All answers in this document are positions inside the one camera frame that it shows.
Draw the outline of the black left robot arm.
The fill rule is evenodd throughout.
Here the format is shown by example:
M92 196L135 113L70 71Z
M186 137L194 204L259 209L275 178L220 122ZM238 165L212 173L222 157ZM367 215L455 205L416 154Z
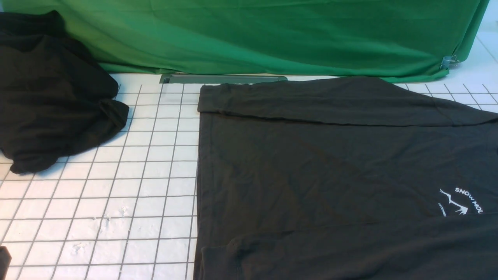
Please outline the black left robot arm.
M11 254L5 246L0 247L0 280L5 280L11 263Z

